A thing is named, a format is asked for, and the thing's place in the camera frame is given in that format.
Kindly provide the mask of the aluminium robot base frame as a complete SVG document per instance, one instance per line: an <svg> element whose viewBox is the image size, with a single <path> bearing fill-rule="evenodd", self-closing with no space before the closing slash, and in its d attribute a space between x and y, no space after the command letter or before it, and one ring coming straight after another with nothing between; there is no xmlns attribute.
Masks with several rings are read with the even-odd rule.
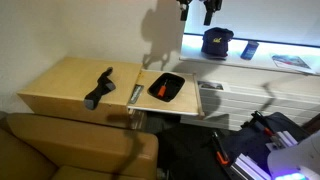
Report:
<svg viewBox="0 0 320 180"><path fill-rule="evenodd" d="M244 140L237 140L234 147L229 148L234 156L230 168L243 180L294 180L301 176L298 169L276 168L268 158L273 151L297 144L288 131L272 134L265 129L263 134L245 136Z"/></svg>

